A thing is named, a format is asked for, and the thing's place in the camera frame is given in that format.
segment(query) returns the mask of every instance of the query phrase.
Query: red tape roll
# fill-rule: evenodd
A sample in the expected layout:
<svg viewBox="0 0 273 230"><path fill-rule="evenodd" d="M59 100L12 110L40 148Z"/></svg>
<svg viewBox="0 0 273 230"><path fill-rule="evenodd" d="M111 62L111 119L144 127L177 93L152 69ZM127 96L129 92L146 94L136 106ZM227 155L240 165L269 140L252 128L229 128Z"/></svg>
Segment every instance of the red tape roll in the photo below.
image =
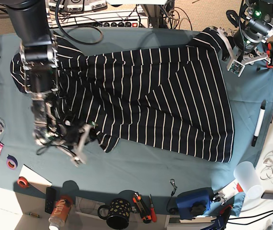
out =
<svg viewBox="0 0 273 230"><path fill-rule="evenodd" d="M23 176L20 176L17 180L17 184L19 187L21 188L28 188L29 184L26 178L24 178Z"/></svg>

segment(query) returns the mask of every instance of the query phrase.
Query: black and white striped shirt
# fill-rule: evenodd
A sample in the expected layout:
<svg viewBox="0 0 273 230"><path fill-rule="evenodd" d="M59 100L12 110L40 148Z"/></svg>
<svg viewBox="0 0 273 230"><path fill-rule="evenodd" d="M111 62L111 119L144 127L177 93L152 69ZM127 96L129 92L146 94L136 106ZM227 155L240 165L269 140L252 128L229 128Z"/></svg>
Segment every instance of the black and white striped shirt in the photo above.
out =
<svg viewBox="0 0 273 230"><path fill-rule="evenodd" d="M217 53L205 29L187 46L84 56L57 35L59 92L55 113L74 124L94 121L104 151L124 138L208 161L229 162L234 124ZM24 92L20 55L11 75Z"/></svg>

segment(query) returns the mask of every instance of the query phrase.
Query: purple tape roll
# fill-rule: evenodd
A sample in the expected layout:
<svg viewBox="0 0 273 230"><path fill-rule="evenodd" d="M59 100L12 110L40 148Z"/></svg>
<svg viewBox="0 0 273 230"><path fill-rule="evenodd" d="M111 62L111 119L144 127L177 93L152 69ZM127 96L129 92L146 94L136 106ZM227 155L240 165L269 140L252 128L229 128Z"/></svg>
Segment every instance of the purple tape roll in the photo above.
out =
<svg viewBox="0 0 273 230"><path fill-rule="evenodd" d="M7 166L9 169L16 169L17 168L17 160L15 157L11 156L11 155L8 155L7 157Z"/></svg>

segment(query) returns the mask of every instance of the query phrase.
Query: tape roll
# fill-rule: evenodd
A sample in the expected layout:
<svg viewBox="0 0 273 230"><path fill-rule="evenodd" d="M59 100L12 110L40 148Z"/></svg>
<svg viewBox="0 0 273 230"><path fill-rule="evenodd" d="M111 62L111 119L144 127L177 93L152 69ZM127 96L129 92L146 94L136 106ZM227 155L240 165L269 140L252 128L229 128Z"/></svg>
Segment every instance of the tape roll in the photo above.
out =
<svg viewBox="0 0 273 230"><path fill-rule="evenodd" d="M7 166L9 169L16 169L17 168L17 160L15 157L11 156L11 155L8 155L7 157Z"/></svg>
<svg viewBox="0 0 273 230"><path fill-rule="evenodd" d="M21 188L28 188L29 184L26 178L24 178L23 176L20 176L17 180L17 184L19 187Z"/></svg>

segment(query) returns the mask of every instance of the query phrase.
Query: plastic cup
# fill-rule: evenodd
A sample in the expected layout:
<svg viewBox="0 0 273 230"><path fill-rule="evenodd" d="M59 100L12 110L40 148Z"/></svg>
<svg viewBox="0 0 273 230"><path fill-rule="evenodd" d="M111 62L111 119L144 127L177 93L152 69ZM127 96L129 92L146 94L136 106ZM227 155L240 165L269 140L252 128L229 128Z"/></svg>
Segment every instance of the plastic cup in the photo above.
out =
<svg viewBox="0 0 273 230"><path fill-rule="evenodd" d="M251 162L238 164L233 175L249 199L256 199L263 194L263 187Z"/></svg>

